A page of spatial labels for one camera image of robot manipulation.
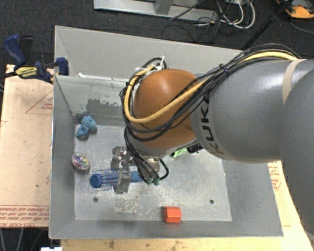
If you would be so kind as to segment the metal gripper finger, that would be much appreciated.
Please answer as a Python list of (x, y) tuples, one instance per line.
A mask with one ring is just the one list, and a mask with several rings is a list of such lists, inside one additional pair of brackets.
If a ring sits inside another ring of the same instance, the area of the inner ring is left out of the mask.
[(128, 193), (132, 177), (129, 170), (120, 169), (114, 191), (116, 194)]
[(116, 146), (112, 150), (113, 156), (110, 162), (112, 170), (129, 171), (132, 162), (132, 156), (125, 145)]

